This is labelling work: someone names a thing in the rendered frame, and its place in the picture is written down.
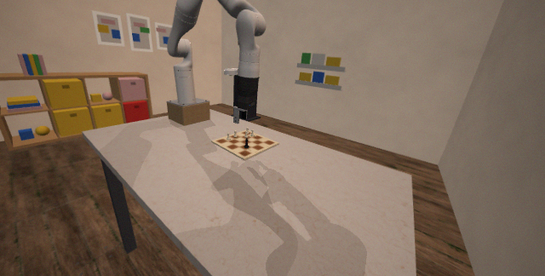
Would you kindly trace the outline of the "chessboard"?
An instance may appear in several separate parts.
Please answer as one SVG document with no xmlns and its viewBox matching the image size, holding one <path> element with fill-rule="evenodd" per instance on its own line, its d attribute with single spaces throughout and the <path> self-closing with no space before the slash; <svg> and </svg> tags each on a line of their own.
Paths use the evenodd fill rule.
<svg viewBox="0 0 545 276">
<path fill-rule="evenodd" d="M 270 140 L 256 133 L 254 133 L 254 136 L 251 136 L 252 132 L 248 130 L 249 134 L 247 134 L 247 136 L 249 148 L 244 148 L 246 143 L 245 131 L 247 130 L 236 133 L 238 137 L 233 137 L 234 134 L 229 135 L 231 140 L 227 140 L 227 136 L 225 136 L 211 142 L 243 160 L 251 158 L 256 154 L 264 152 L 267 149 L 275 147 L 279 144 L 276 141 Z"/>
</svg>

